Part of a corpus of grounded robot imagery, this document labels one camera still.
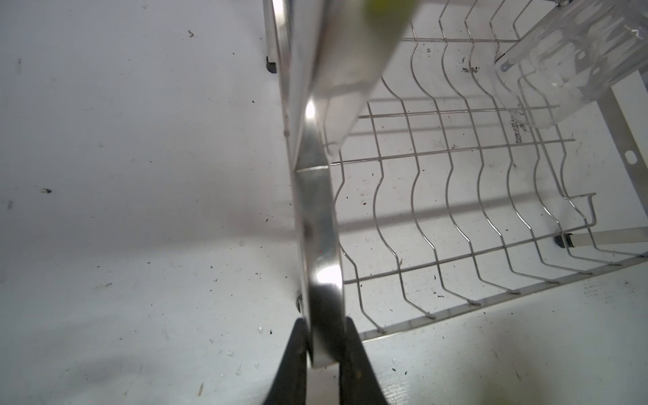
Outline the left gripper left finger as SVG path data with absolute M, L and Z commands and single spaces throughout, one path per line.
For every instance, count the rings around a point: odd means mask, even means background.
M 264 405 L 305 404 L 308 349 L 308 327 L 303 318 L 298 318 Z

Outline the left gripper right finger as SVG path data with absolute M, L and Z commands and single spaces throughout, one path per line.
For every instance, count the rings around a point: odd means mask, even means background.
M 339 363 L 339 403 L 388 405 L 364 349 L 353 320 L 347 317 L 344 356 Z

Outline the steel two-tier dish rack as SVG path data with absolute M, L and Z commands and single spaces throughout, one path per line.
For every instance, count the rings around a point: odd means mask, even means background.
M 566 117 L 517 50 L 589 1 L 266 1 L 314 367 L 408 332 L 647 261 L 646 175 L 619 107 Z

